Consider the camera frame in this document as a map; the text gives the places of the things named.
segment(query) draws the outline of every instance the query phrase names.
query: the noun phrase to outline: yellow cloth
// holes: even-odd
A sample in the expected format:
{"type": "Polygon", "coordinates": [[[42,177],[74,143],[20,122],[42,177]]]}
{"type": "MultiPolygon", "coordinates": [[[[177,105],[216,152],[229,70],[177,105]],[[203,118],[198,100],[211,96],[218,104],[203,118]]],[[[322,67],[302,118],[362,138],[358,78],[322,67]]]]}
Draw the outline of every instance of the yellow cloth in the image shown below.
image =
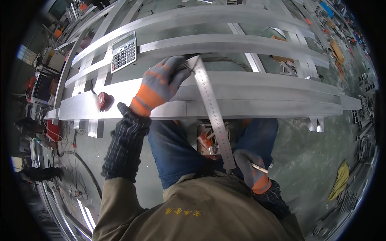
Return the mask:
{"type": "Polygon", "coordinates": [[[349,166],[347,165],[347,161],[344,160],[338,169],[337,179],[330,195],[328,196],[328,201],[331,201],[336,198],[345,189],[347,181],[349,180],[349,174],[349,166]]]}

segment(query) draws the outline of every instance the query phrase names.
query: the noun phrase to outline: steel ruler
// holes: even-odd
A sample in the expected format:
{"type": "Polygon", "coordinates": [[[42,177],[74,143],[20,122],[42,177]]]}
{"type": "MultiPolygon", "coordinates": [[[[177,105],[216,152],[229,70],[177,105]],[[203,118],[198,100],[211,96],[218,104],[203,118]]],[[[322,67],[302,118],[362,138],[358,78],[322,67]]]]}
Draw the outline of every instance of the steel ruler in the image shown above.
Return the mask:
{"type": "Polygon", "coordinates": [[[200,56],[195,56],[187,60],[190,69],[194,72],[198,90],[200,91],[202,100],[207,110],[210,124],[216,136],[218,147],[224,162],[225,170],[232,170],[236,168],[235,160],[233,158],[232,149],[225,131],[224,121],[217,104],[215,94],[210,84],[207,71],[200,56]]]}

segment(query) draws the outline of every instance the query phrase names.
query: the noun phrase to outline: workshop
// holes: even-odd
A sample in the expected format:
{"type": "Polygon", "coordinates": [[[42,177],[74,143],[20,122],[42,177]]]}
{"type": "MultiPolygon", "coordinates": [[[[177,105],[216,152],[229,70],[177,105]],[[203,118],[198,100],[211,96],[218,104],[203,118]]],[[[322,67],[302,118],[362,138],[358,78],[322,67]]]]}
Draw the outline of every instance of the workshop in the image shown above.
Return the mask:
{"type": "Polygon", "coordinates": [[[48,240],[332,241],[359,213],[382,84],[343,1],[39,8],[2,143],[48,240]]]}

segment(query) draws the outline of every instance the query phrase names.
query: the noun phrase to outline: gloved hand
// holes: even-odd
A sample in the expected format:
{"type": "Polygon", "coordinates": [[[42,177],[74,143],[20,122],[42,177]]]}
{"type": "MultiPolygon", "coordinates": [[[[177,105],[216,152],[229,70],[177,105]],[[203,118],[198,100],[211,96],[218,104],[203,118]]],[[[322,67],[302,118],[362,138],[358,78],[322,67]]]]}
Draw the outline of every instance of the gloved hand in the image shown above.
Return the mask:
{"type": "Polygon", "coordinates": [[[139,116],[149,116],[152,109],[169,101],[180,84],[190,76],[189,69],[176,71],[185,61],[183,56],[163,59],[144,73],[141,87],[130,108],[139,116]]]}
{"type": "Polygon", "coordinates": [[[244,182],[256,194],[265,193],[272,185],[267,174],[253,168],[251,162],[265,169],[263,159],[247,150],[236,150],[233,153],[237,166],[244,175],[244,182]]]}

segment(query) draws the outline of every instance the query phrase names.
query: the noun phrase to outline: factory floor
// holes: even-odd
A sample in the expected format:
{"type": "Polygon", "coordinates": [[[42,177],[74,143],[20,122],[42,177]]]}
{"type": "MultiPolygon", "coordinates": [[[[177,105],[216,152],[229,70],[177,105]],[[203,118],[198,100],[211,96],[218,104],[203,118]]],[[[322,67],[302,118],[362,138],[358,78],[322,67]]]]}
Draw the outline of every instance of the factory floor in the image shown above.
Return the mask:
{"type": "MultiPolygon", "coordinates": [[[[197,1],[181,3],[181,1],[170,0],[176,4],[202,5],[197,1]]],[[[153,1],[145,6],[141,14],[148,11],[163,12],[175,8],[167,4],[160,4],[153,1]]],[[[279,35],[275,30],[268,28],[256,28],[253,24],[240,24],[246,34],[271,37],[279,35]]],[[[184,28],[173,28],[161,33],[148,33],[146,36],[138,36],[138,44],[152,42],[156,39],[170,37],[203,34],[203,33],[231,33],[226,24],[200,24],[184,28]]],[[[323,52],[315,43],[315,40],[307,38],[309,47],[313,50],[323,52]]],[[[327,55],[330,60],[329,69],[317,67],[320,75],[324,76],[323,82],[337,86],[344,94],[357,97],[364,95],[358,85],[358,77],[369,72],[370,64],[358,48],[352,47],[354,56],[349,51],[342,51],[345,62],[343,64],[345,81],[339,78],[338,69],[334,64],[332,53],[327,55]]],[[[244,55],[217,53],[209,56],[225,56],[239,62],[247,63],[244,55]]],[[[282,71],[280,63],[266,55],[259,55],[266,72],[278,74],[282,71]]],[[[113,75],[112,83],[140,78],[145,70],[159,62],[160,59],[136,62],[113,75]]],[[[207,71],[245,71],[240,65],[234,62],[207,62],[207,71]]],[[[71,90],[66,90],[64,96],[71,96],[71,90]]],[[[62,136],[65,140],[59,144],[59,152],[65,150],[76,151],[87,163],[99,186],[103,187],[104,178],[100,175],[103,158],[111,142],[110,132],[114,130],[118,119],[105,120],[103,138],[92,138],[84,135],[77,135],[76,148],[71,145],[74,137],[74,130],[70,122],[62,122],[62,136]]],[[[281,186],[282,198],[289,206],[291,212],[295,213],[304,233],[308,236],[312,231],[315,222],[324,215],[332,204],[327,202],[327,197],[334,185],[337,170],[343,160],[347,160],[350,169],[355,167],[357,162],[357,142],[355,136],[359,134],[357,124],[352,124],[351,111],[344,111],[343,115],[325,118],[324,132],[310,132],[304,122],[294,124],[293,118],[279,118],[279,131],[272,152],[273,167],[269,168],[268,176],[276,180],[281,186]]],[[[198,121],[183,121],[183,126],[188,133],[190,143],[196,147],[196,125],[198,121]]],[[[44,161],[52,159],[50,150],[44,150],[44,161]]],[[[64,155],[55,166],[65,167],[65,177],[59,186],[63,191],[65,203],[70,213],[84,225],[83,217],[78,203],[70,198],[70,190],[79,190],[87,202],[97,210],[100,209],[100,197],[92,182],[90,175],[83,165],[75,159],[74,155],[64,155]]],[[[163,189],[158,178],[157,167],[152,156],[147,137],[144,139],[141,152],[141,164],[136,177],[137,197],[143,208],[151,208],[163,201],[163,189]]]]}

